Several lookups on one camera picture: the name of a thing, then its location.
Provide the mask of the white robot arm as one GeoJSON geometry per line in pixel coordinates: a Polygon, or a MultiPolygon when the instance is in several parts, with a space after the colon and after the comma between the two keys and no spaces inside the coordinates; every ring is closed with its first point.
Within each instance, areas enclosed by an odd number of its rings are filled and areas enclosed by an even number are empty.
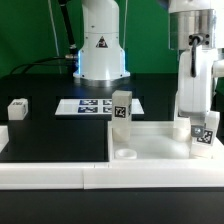
{"type": "Polygon", "coordinates": [[[224,0],[81,0],[83,44],[77,81],[111,86],[133,72],[176,72],[177,111],[191,135],[208,127],[217,64],[224,49],[224,0]]]}

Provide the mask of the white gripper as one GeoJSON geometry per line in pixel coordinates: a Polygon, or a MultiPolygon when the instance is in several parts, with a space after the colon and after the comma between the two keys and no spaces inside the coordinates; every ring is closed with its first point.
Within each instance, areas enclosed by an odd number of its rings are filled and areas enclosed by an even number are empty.
{"type": "Polygon", "coordinates": [[[195,63],[192,50],[185,50],[179,61],[178,70],[178,112],[190,119],[191,135],[203,136],[205,118],[211,107],[212,66],[218,60],[218,50],[196,48],[195,63]]]}

